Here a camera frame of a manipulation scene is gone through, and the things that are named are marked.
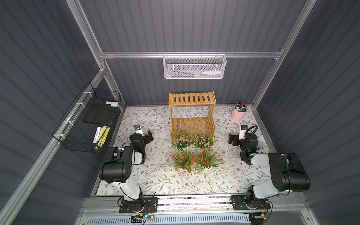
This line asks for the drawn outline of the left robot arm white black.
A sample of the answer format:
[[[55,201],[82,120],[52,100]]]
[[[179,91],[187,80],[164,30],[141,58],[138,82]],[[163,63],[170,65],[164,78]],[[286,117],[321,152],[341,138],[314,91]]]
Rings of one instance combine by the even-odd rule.
[[[119,213],[143,213],[151,210],[153,197],[144,197],[141,188],[131,178],[133,167],[146,160],[146,145],[153,141],[150,129],[134,126],[130,144],[108,149],[106,160],[99,171],[99,178],[115,187],[121,194],[118,199]]]

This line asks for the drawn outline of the red flower pot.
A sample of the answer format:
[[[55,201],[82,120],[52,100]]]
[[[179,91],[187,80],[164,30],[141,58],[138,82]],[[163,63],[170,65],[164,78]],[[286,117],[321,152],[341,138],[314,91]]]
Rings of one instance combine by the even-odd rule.
[[[190,151],[171,151],[170,153],[171,162],[170,165],[176,171],[182,170],[188,172],[190,175],[196,171],[195,164],[195,156],[193,152]]]
[[[223,159],[217,151],[201,148],[196,155],[196,169],[198,171],[207,171],[213,167],[219,167],[222,161]]]

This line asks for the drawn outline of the pink flower pot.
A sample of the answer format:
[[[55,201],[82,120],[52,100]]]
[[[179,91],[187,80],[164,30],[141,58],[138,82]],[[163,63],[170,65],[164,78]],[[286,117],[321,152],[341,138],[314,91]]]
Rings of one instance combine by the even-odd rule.
[[[172,132],[171,138],[171,145],[179,152],[187,151],[194,142],[193,136],[187,132]]]
[[[211,149],[212,146],[214,146],[216,143],[216,139],[214,137],[214,134],[208,136],[208,135],[198,135],[194,136],[194,142],[193,144],[195,147],[199,149]]]

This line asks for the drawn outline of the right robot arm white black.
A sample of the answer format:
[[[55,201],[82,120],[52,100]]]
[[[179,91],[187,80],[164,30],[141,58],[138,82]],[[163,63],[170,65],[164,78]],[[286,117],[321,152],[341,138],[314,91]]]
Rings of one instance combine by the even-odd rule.
[[[229,134],[228,143],[240,147],[242,162],[250,166],[267,167],[270,178],[251,185],[244,196],[231,196],[235,211],[269,210],[270,198],[287,196],[291,192],[302,192],[310,188],[310,178],[295,153],[258,153],[258,126],[242,125],[238,135]]]

